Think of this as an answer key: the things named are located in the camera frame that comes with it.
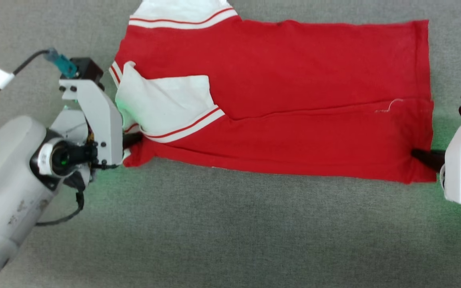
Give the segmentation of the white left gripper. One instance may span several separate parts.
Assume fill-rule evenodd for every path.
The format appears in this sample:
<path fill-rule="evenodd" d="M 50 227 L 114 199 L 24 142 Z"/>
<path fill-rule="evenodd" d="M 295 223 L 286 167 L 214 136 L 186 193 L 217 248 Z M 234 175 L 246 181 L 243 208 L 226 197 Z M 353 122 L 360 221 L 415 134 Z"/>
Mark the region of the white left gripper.
<path fill-rule="evenodd" d="M 30 166 L 47 188 L 66 180 L 73 188 L 87 188 L 93 170 L 115 168 L 123 149 L 142 141 L 143 133 L 122 135 L 122 117 L 103 89 L 91 80 L 59 80 L 63 100 L 78 104 L 65 107 L 45 129 L 44 140 Z"/>

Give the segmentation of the red and white jersey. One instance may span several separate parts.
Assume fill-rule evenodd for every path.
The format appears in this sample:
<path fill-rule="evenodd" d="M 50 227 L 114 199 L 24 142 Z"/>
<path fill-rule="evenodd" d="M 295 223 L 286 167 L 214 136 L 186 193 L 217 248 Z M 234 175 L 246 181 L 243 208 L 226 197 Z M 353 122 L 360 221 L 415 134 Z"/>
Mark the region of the red and white jersey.
<path fill-rule="evenodd" d="M 227 0 L 142 0 L 108 72 L 123 161 L 405 184 L 437 174 L 429 21 L 244 20 Z"/>

